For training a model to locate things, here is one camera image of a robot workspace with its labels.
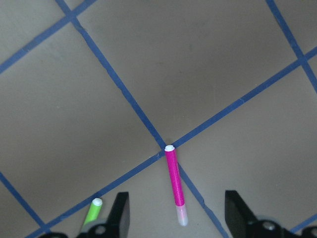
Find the screw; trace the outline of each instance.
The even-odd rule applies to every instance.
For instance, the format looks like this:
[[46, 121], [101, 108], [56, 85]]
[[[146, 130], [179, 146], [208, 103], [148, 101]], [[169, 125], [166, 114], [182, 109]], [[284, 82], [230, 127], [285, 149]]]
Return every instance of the screw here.
[[311, 233], [312, 233], [312, 235], [313, 235], [314, 237], [317, 237], [317, 228], [313, 228], [313, 229], [311, 230]]
[[272, 222], [263, 222], [262, 226], [269, 231], [273, 231], [275, 229], [275, 225]]
[[106, 228], [103, 227], [103, 226], [98, 226], [96, 229], [95, 229], [95, 234], [96, 235], [102, 235], [106, 232]]

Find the green marker body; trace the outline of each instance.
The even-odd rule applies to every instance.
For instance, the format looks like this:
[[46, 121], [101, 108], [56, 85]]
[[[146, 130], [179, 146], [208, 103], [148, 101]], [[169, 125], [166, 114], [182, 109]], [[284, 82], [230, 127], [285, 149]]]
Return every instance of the green marker body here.
[[89, 211], [87, 213], [86, 219], [84, 221], [84, 225], [98, 218], [102, 204], [103, 204], [103, 201], [100, 198], [95, 198], [93, 200], [93, 202], [90, 205]]

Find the pink marker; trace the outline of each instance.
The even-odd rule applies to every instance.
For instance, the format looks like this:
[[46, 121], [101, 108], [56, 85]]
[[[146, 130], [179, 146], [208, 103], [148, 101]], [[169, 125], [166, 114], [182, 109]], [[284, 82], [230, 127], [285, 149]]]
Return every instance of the pink marker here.
[[165, 155], [169, 170], [170, 181], [172, 183], [174, 193], [178, 222], [181, 226], [186, 226], [188, 224], [188, 218], [185, 207], [185, 198], [183, 194], [182, 183], [179, 176], [176, 150], [174, 146], [167, 145], [165, 147]]

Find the magenta marker body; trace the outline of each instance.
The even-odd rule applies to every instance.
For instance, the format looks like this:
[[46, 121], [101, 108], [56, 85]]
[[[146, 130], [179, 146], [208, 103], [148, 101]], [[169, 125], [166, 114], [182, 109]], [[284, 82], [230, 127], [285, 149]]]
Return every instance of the magenta marker body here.
[[182, 183], [179, 176], [176, 150], [174, 146], [167, 145], [165, 147], [165, 155], [169, 170], [170, 181], [172, 183], [172, 189], [174, 193], [178, 222], [181, 226], [186, 226], [188, 224], [188, 218], [185, 207], [185, 198], [183, 194]]

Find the white end of pink marker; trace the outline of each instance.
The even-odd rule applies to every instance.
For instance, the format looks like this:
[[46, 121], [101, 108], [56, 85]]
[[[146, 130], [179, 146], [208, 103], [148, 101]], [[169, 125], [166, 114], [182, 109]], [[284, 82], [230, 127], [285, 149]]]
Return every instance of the white end of pink marker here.
[[188, 224], [188, 217], [185, 204], [183, 206], [176, 206], [178, 222], [181, 226], [185, 227]]

